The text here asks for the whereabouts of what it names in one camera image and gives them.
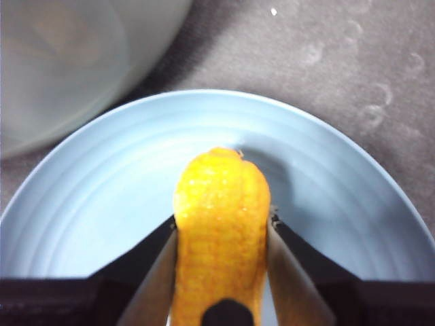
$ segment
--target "plate rim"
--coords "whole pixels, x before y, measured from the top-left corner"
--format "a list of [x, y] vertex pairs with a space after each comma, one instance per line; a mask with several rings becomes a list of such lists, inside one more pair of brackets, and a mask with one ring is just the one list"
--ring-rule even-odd
[[11, 207], [14, 205], [15, 201], [17, 200], [17, 197], [20, 195], [20, 193], [23, 191], [23, 189], [27, 186], [27, 184], [30, 182], [30, 180], [39, 172], [39, 170], [42, 168], [42, 166], [52, 157], [55, 156], [58, 151], [60, 151], [62, 148], [68, 146], [69, 142], [76, 137], [77, 135], [86, 132], [88, 128], [92, 128], [94, 125], [100, 123], [101, 121], [107, 119], [108, 117], [118, 114], [119, 112], [122, 112], [124, 110], [127, 110], [129, 107], [134, 107], [136, 105], [141, 105], [143, 103], [160, 100], [172, 96], [183, 96], [183, 95], [197, 95], [197, 94], [208, 94], [208, 95], [224, 95], [224, 96], [233, 96], [238, 98], [246, 98], [251, 99], [255, 101], [260, 101], [263, 103], [268, 103], [270, 105], [280, 107], [281, 109], [285, 109], [287, 111], [292, 111], [299, 116], [302, 116], [313, 123], [317, 124], [321, 128], [325, 128], [327, 131], [332, 132], [332, 134], [336, 135], [338, 138], [346, 142], [349, 146], [351, 146], [352, 149], [356, 150], [364, 159], [368, 161], [377, 171], [379, 171], [382, 175], [382, 177], [389, 183], [389, 185], [393, 188], [393, 190], [397, 193], [399, 198], [403, 201], [403, 203], [406, 205], [406, 207], [410, 210], [412, 213], [414, 219], [419, 224], [420, 228], [423, 231], [424, 236], [426, 237], [426, 240], [431, 245], [432, 250], [435, 252], [435, 239], [432, 236], [431, 232], [429, 231], [428, 226], [425, 224], [423, 218], [419, 214], [418, 210], [415, 208], [414, 204], [411, 202], [409, 197], [405, 194], [403, 189], [398, 185], [398, 183], [393, 179], [393, 177], [362, 147], [360, 147], [355, 141], [350, 139], [346, 134], [343, 132], [337, 130], [335, 127], [331, 126], [327, 122], [321, 120], [320, 118], [314, 116], [311, 113], [308, 113], [306, 111], [303, 111], [302, 109], [299, 109], [293, 105], [287, 104], [285, 102], [278, 101], [273, 98], [269, 98], [266, 96], [253, 94], [249, 92], [242, 92], [238, 90], [224, 90], [224, 89], [217, 89], [217, 88], [199, 88], [199, 89], [190, 89], [190, 90], [175, 90], [175, 91], [168, 91], [168, 92], [162, 92], [159, 94], [154, 94], [151, 96], [146, 96], [143, 98], [139, 98], [137, 100], [124, 103], [123, 105], [120, 105], [119, 107], [116, 107], [108, 112], [105, 112], [104, 114], [94, 118], [87, 124], [84, 124], [80, 128], [78, 128], [76, 131], [72, 132], [69, 136], [64, 138], [58, 145], [56, 145], [38, 164], [37, 166], [29, 173], [29, 175], [26, 177], [26, 179], [21, 183], [21, 185], [18, 187], [18, 189], [15, 191], [14, 195], [11, 197], [11, 200], [7, 204], [3, 214], [0, 216], [0, 230], [2, 229], [2, 224], [9, 215], [9, 211]]

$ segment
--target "black rubber tip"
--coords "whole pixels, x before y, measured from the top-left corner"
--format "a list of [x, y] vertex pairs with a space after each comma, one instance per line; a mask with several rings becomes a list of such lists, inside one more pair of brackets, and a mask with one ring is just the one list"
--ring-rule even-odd
[[224, 299], [211, 306], [203, 315], [202, 326], [254, 326], [252, 314], [244, 305]]

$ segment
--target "blue ceramic plate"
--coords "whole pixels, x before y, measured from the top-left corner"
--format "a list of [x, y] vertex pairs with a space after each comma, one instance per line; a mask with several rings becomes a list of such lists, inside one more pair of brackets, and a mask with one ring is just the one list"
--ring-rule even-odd
[[1, 224], [3, 276], [85, 276], [172, 214], [189, 160], [241, 149], [280, 217], [365, 279], [435, 280], [435, 245], [393, 179], [360, 147], [289, 105], [241, 92], [151, 96], [87, 124], [22, 184]]

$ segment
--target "white bowl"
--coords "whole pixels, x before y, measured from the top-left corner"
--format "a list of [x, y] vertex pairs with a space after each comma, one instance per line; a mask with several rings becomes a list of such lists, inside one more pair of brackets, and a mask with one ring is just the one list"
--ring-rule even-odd
[[81, 126], [137, 83], [192, 0], [14, 0], [2, 10], [3, 157]]

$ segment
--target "gray surface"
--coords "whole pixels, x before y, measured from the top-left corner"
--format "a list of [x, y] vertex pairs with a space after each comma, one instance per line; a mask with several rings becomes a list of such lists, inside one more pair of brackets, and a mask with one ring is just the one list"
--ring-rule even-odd
[[[154, 72], [120, 103], [225, 88], [297, 106], [384, 166], [435, 234], [434, 17], [429, 0], [195, 1]], [[2, 162], [2, 209], [48, 150]]]

